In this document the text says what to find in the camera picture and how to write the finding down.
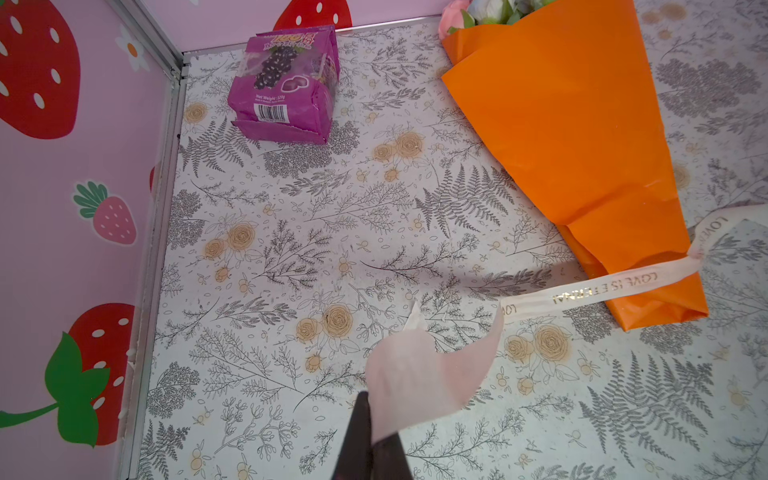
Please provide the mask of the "white printed ribbon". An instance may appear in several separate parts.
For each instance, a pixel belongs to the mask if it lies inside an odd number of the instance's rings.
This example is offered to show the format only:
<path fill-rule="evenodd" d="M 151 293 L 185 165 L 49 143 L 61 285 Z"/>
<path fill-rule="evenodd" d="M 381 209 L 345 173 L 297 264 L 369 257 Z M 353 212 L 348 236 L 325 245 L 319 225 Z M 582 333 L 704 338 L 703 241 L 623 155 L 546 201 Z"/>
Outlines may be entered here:
<path fill-rule="evenodd" d="M 709 250 L 744 220 L 765 225 L 767 207 L 748 205 L 712 212 L 697 225 L 682 259 L 503 297 L 489 332 L 454 352 L 436 352 L 420 306 L 415 304 L 402 331 L 382 340 L 366 364 L 371 441 L 377 443 L 466 406 L 493 363 L 505 324 L 678 283 L 696 274 Z"/>

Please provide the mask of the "pink fake rose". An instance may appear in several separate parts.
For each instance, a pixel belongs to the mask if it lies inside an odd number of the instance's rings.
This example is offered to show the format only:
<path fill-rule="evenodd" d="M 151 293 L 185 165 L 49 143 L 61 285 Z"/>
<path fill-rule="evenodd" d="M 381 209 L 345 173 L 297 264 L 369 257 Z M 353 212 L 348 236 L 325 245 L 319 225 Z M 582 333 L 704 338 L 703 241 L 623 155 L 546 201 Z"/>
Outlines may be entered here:
<path fill-rule="evenodd" d="M 442 11 L 438 24 L 438 35 L 444 40 L 452 33 L 464 29 L 467 25 L 474 26 L 474 19 L 469 15 L 470 0 L 453 0 Z"/>

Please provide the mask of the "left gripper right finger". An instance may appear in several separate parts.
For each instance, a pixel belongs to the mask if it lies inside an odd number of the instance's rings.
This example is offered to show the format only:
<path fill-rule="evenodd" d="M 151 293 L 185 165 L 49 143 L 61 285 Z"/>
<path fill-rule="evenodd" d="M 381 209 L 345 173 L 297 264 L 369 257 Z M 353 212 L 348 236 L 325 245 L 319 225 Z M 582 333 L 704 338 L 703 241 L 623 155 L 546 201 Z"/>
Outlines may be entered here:
<path fill-rule="evenodd" d="M 394 433 L 373 445 L 373 479 L 413 479 L 398 433 Z"/>

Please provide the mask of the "white fake rose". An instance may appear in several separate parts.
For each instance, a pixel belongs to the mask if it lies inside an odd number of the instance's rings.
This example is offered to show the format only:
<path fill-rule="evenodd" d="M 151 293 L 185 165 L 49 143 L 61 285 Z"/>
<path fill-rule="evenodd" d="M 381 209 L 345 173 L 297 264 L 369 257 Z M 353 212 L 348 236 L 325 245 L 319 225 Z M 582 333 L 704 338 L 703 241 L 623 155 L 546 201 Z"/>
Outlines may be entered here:
<path fill-rule="evenodd" d="M 516 12 L 509 0 L 472 0 L 468 13 L 478 25 L 505 24 Z"/>

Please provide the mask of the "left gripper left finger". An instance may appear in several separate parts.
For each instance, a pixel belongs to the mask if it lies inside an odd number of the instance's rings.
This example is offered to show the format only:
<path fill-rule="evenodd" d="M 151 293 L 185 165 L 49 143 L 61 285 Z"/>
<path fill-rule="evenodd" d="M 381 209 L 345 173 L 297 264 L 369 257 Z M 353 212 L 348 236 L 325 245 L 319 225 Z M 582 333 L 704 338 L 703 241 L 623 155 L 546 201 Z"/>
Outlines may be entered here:
<path fill-rule="evenodd" d="M 333 480 L 369 480 L 373 471 L 369 394 L 358 394 L 332 475 Z"/>

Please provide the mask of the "orange wrapping paper sheet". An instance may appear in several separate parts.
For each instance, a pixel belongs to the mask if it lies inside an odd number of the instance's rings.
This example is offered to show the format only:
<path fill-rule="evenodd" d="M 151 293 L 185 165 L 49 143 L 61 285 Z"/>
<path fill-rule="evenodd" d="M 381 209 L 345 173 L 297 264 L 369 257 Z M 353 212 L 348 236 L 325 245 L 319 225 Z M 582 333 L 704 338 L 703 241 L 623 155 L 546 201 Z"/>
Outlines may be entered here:
<path fill-rule="evenodd" d="M 635 6 L 556 1 L 448 33 L 443 80 L 493 157 L 589 277 L 690 241 Z"/>

